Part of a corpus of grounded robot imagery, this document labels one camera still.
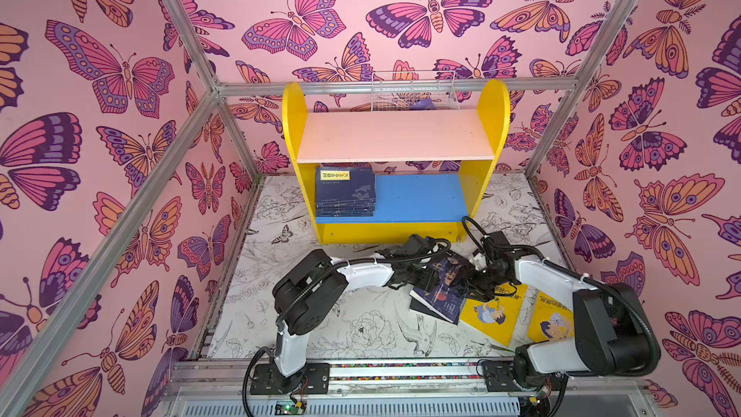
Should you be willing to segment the black wolf cover book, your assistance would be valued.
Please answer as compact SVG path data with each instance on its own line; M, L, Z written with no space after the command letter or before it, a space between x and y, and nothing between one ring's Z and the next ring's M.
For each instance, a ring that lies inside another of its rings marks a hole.
M431 310L430 308L426 307L424 303L421 301L418 301L418 299L413 298L410 301L409 309L413 312L416 312L418 314L422 314L428 317L432 317L436 320L443 320L444 322L446 319L439 314L437 314L435 311Z

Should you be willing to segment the dark illustrated cover book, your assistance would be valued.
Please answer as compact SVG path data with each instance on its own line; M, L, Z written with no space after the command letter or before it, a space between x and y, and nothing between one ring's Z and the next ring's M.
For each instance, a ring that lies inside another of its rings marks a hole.
M430 266L438 275L437 284L428 291L414 288L410 292L411 299L418 299L426 307L444 317L449 324L458 325L465 298L460 296L457 287L453 284L467 264L468 261L455 252L449 252L431 262Z

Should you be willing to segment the blue book Yijing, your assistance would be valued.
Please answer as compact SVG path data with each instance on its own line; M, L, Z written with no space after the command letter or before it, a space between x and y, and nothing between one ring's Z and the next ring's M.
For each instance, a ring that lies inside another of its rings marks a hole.
M364 217L373 216L374 210L318 210L317 217Z

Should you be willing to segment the blue book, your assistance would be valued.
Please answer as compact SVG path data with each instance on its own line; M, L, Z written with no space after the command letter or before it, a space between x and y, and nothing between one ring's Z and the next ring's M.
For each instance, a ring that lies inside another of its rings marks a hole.
M318 201L316 206L324 208L374 208L376 200L353 200L353 201Z
M374 202L376 175L367 167L320 167L316 170L316 200Z

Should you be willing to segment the blue book Mengxi Bitan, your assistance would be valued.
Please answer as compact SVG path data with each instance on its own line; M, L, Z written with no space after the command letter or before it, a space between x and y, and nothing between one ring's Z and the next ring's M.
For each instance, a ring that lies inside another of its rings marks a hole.
M375 206L317 207L320 214L351 214L351 212L374 212Z

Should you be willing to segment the blue book Sunzi Bingfa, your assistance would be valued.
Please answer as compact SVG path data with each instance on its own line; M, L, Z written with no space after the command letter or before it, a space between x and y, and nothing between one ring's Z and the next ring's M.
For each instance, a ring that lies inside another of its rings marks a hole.
M355 212L354 214L318 214L317 218L366 218L374 217L372 212Z

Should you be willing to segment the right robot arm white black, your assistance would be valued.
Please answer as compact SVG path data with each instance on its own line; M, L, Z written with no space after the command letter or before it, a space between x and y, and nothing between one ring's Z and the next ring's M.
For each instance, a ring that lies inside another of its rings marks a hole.
M505 244L497 233L475 240L486 266L464 277L468 295L490 301L502 285L536 289L572 313L572 333L515 350L520 381L553 374L647 376L661 359L650 321L630 286L606 284L545 258L531 245Z

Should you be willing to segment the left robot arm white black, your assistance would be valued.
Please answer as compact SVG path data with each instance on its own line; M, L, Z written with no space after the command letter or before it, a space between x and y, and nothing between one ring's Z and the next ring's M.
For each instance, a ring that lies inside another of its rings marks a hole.
M272 290L277 313L272 365L285 378L302 373L311 333L347 292L433 287L440 277L432 264L451 246L447 239L413 235L396 249L365 257L333 258L323 249L311 251Z

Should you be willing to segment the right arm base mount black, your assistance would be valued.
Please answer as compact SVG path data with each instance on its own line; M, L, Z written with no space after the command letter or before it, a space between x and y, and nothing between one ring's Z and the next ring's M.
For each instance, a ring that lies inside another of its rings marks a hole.
M564 373L541 373L519 357L480 359L477 374L486 383L489 392L548 393L561 391L568 380Z

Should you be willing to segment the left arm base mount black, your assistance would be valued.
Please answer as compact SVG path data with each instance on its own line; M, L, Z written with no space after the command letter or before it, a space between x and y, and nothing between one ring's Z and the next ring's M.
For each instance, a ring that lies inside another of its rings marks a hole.
M329 389L330 365L328 363L307 363L291 376L283 376L273 364L256 366L250 384L250 394L289 395L293 392L304 395L326 395Z

